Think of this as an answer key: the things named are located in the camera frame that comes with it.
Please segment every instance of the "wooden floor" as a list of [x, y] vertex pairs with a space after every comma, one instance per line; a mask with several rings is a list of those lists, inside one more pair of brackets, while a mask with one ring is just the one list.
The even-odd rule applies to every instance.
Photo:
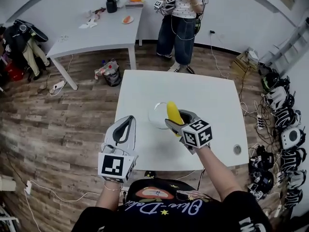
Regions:
[[[235, 81], [239, 91], [241, 78], [229, 68], [235, 56], [217, 51], [214, 53], [222, 73], [230, 74], [229, 79]], [[114, 121], [120, 86], [109, 87], [103, 80], [96, 81], [94, 70], [100, 67], [102, 59], [109, 58], [116, 58], [122, 71], [129, 69], [126, 50], [78, 54], [74, 56], [69, 71], [78, 85], [77, 91], [67, 84], [59, 95], [51, 97], [48, 89], [62, 78], [55, 66], [52, 66], [48, 69], [48, 89], [42, 93], [37, 94], [37, 90], [46, 85], [47, 73], [30, 84], [26, 80], [9, 83], [4, 87], [5, 94], [0, 94], [0, 171], [14, 176], [17, 182], [16, 192], [2, 195], [8, 208], [19, 218], [22, 231], [38, 230], [25, 199], [25, 185], [16, 172], [23, 182], [34, 180], [66, 200], [76, 200], [89, 191], [101, 192], [103, 181], [97, 177], [97, 156], [104, 133]], [[68, 66], [71, 56], [60, 60], [63, 66]], [[157, 58], [153, 44], [136, 46], [136, 60], [139, 70], [167, 71], [173, 64]], [[220, 77], [208, 49], [194, 48], [191, 67], [196, 74]], [[254, 110], [254, 100], [261, 100], [261, 91], [258, 74], [245, 78], [242, 96], [249, 111]], [[255, 132], [255, 119], [245, 117], [245, 124], [248, 147], [257, 142], [262, 143]], [[246, 189], [250, 183], [248, 166], [236, 166], [231, 170]], [[189, 173], [161, 172], [159, 177], [176, 179]], [[196, 171], [182, 181], [196, 188], [200, 174], [201, 171]], [[134, 171], [131, 177], [131, 181], [137, 180], [143, 177], [143, 173]], [[94, 205], [97, 199], [96, 195], [90, 194], [78, 202], [65, 203], [50, 191], [32, 186], [28, 200], [42, 232], [69, 232], [82, 210]], [[206, 174], [200, 190], [219, 199]], [[263, 208], [274, 210], [279, 205], [279, 196], [274, 194], [266, 197], [260, 204]], [[271, 218], [271, 222], [275, 225], [278, 220]]]

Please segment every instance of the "cartoon print on shirt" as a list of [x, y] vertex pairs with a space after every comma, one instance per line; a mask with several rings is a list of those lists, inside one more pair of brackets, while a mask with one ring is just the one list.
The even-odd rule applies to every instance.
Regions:
[[174, 196], [168, 191], [161, 190], [155, 187], [145, 187], [142, 190], [139, 190], [135, 195], [141, 198], [145, 198], [140, 200], [140, 203], [152, 201], [161, 202], [163, 199], [174, 199]]
[[209, 202], [211, 199], [208, 198], [205, 194], [200, 193], [199, 191], [192, 190], [192, 191], [181, 191], [178, 190], [176, 192], [176, 198], [180, 201], [186, 201], [186, 200], [195, 200], [195, 199], [201, 199], [205, 203]]

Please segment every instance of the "table leg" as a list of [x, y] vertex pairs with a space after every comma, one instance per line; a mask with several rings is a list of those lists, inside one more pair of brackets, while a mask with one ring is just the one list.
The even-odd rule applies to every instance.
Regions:
[[51, 58], [52, 62], [54, 63], [54, 65], [57, 67], [57, 69], [59, 70], [59, 72], [62, 74], [62, 76], [66, 79], [66, 81], [70, 84], [70, 86], [74, 89], [77, 90], [77, 85], [75, 84], [75, 82], [72, 80], [72, 78], [70, 77], [70, 75], [67, 73], [67, 71], [63, 68], [63, 66], [55, 59], [55, 58]]
[[129, 50], [129, 58], [130, 58], [130, 65], [131, 65], [131, 70], [136, 70], [136, 60], [135, 60], [135, 49], [134, 45], [130, 46], [128, 48]]

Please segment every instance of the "fiducial marker cube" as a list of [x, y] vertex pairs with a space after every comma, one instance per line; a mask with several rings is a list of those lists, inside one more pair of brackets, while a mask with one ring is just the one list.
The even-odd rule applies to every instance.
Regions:
[[126, 183], [136, 162], [133, 156], [98, 154], [98, 175], [106, 181]]
[[202, 148], [212, 139], [211, 126], [199, 119], [182, 128], [183, 139], [187, 145]]

